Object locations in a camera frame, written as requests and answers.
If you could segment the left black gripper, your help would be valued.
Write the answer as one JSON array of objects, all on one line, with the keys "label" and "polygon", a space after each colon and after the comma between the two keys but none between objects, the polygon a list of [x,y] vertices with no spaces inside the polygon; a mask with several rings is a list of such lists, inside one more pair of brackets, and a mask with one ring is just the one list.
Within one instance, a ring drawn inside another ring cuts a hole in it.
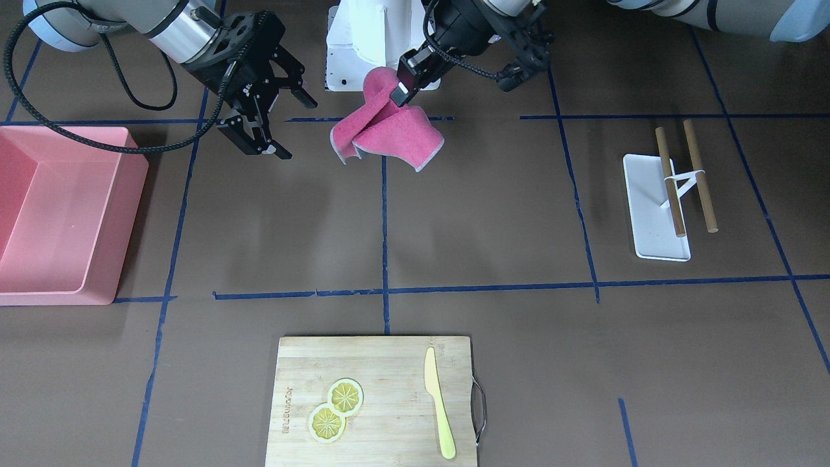
[{"label": "left black gripper", "polygon": [[398,108],[421,90],[436,90],[445,74],[445,62],[462,62],[489,47],[494,29],[482,11],[483,1],[426,1],[425,49],[406,51],[397,66],[397,86],[390,100]]}]

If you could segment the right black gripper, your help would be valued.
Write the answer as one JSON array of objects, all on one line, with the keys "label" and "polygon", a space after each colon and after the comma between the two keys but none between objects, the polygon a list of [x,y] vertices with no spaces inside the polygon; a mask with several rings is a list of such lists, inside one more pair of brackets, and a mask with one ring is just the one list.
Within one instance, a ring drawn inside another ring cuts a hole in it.
[{"label": "right black gripper", "polygon": [[226,84],[222,101],[234,111],[217,129],[247,156],[292,154],[270,136],[268,114],[280,95],[290,93],[306,109],[319,103],[305,88],[305,66],[281,45],[285,25],[269,10],[243,12],[217,20],[211,43],[184,69],[213,93]]}]

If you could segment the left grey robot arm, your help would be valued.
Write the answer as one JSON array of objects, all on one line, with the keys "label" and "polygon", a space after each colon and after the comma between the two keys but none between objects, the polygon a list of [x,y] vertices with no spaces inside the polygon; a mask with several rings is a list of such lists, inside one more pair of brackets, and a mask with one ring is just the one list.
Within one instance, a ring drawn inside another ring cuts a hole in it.
[{"label": "left grey robot arm", "polygon": [[[408,104],[419,91],[459,67],[511,91],[551,62],[554,36],[543,30],[545,1],[425,1],[419,24],[423,43],[406,51],[397,67],[390,98]],[[623,10],[647,11],[700,29],[750,36],[771,42],[805,42],[828,27],[827,1],[613,1]],[[466,61],[480,56],[500,38],[515,53],[502,70],[490,72]]]}]

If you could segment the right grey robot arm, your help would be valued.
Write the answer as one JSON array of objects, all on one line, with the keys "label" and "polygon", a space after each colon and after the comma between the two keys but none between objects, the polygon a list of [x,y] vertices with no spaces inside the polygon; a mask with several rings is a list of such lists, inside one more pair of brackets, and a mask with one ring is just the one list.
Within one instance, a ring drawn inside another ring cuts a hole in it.
[{"label": "right grey robot arm", "polygon": [[80,144],[127,152],[125,147],[62,129],[27,100],[12,65],[25,29],[51,47],[71,53],[100,43],[110,48],[110,33],[136,30],[163,54],[164,62],[178,63],[216,95],[213,114],[194,136],[149,147],[148,153],[192,145],[215,126],[244,154],[289,160],[291,152],[272,137],[268,119],[279,92],[288,90],[305,108],[317,106],[303,86],[305,66],[281,45],[285,25],[269,10],[221,17],[213,1],[25,1],[23,14],[4,47],[4,76],[19,104],[36,121]]}]

